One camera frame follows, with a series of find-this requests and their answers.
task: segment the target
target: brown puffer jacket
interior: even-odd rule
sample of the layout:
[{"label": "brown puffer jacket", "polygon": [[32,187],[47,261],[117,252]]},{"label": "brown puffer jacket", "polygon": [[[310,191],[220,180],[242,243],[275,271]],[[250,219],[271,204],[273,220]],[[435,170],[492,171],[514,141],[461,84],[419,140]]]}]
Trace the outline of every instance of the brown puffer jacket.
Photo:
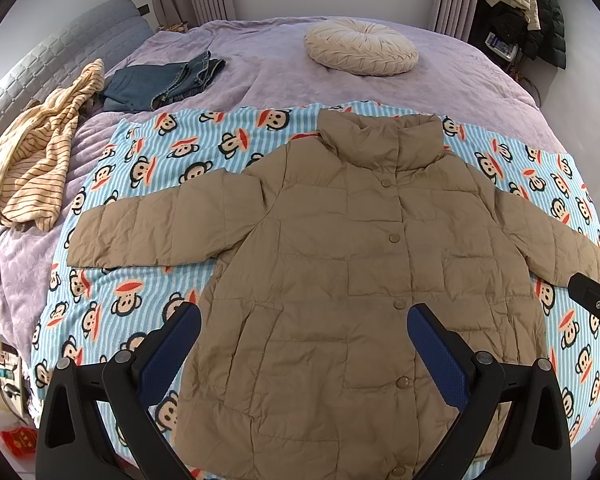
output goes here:
[{"label": "brown puffer jacket", "polygon": [[88,210],[68,263],[219,255],[182,378],[184,462],[234,479],[407,479],[457,414],[416,356],[407,307],[531,364],[546,349],[529,269],[600,282],[600,250],[443,150],[437,117],[322,110],[318,129],[242,174]]}]

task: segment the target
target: blue denim jeans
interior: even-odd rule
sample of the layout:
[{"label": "blue denim jeans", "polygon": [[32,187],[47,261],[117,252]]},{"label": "blue denim jeans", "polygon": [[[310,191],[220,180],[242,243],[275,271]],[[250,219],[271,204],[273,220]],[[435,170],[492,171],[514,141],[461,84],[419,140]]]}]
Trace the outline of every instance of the blue denim jeans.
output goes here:
[{"label": "blue denim jeans", "polygon": [[197,95],[224,68],[207,50],[189,62],[133,65],[117,70],[105,81],[105,112],[151,112]]}]

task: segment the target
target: red packet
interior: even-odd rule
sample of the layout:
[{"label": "red packet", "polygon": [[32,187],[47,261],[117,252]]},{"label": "red packet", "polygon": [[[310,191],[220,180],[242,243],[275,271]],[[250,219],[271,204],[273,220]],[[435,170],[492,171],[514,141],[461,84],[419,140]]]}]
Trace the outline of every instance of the red packet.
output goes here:
[{"label": "red packet", "polygon": [[14,456],[27,456],[36,452],[38,430],[16,428],[16,430],[1,431],[0,436]]}]

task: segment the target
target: jacket sleeve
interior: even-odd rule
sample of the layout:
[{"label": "jacket sleeve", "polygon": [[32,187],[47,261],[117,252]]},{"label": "jacket sleeve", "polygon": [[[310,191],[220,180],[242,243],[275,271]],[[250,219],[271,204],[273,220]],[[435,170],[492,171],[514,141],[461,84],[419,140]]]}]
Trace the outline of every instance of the jacket sleeve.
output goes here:
[{"label": "jacket sleeve", "polygon": [[281,146],[243,173],[213,170],[83,212],[67,264],[177,266],[215,256],[243,240],[270,210],[282,189],[286,151]]},{"label": "jacket sleeve", "polygon": [[468,167],[483,202],[531,272],[556,286],[567,286],[576,272],[600,283],[599,247],[529,200],[497,189],[473,166]]}]

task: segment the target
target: pillow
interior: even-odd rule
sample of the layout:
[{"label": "pillow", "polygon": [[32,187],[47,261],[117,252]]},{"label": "pillow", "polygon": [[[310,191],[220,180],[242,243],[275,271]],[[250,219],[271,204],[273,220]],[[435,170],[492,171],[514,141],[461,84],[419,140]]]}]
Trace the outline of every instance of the pillow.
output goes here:
[{"label": "pillow", "polygon": [[357,75],[395,75],[418,62],[411,40],[384,25],[352,18],[316,23],[304,46],[318,63]]}]

